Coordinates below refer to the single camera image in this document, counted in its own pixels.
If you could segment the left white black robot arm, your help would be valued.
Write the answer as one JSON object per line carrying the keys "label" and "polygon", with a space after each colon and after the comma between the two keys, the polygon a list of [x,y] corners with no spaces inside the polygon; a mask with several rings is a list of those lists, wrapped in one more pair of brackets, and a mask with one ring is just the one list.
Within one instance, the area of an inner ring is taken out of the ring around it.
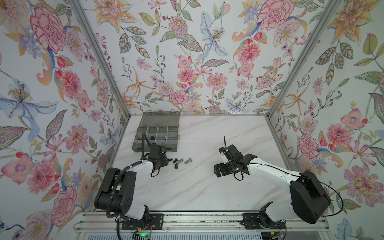
{"label": "left white black robot arm", "polygon": [[96,195],[94,206],[106,212],[109,219],[149,221],[149,208],[134,200],[136,181],[145,176],[154,176],[160,168],[166,167],[169,160],[165,146],[152,144],[149,153],[142,153],[142,158],[123,168],[107,170]]}

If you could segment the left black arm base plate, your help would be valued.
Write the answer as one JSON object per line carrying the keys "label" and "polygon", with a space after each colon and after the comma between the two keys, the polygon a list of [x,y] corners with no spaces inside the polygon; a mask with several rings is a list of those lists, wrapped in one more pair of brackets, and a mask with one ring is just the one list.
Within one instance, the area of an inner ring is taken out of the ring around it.
{"label": "left black arm base plate", "polygon": [[162,230],[164,223],[164,214],[148,214],[144,215],[142,219],[136,220],[130,218],[124,220],[122,230]]}

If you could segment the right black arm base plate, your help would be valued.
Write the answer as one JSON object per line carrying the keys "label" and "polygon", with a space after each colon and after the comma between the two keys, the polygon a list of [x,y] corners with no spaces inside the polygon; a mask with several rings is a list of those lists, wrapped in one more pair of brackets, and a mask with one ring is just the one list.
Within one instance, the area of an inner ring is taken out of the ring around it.
{"label": "right black arm base plate", "polygon": [[285,221],[273,222],[266,214],[242,214],[242,225],[246,230],[282,230],[286,228]]}

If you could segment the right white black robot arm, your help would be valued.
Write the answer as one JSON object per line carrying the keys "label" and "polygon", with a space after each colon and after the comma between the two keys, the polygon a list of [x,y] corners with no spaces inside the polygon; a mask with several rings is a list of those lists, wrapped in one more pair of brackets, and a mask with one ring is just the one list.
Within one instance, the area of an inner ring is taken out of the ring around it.
{"label": "right white black robot arm", "polygon": [[214,174],[220,178],[236,174],[262,178],[290,195],[290,199],[279,203],[272,201],[258,210],[260,223],[301,219],[315,224],[331,205],[331,199],[315,174],[286,170],[267,163],[252,154],[243,155],[234,145],[219,149],[222,163],[214,166]]}

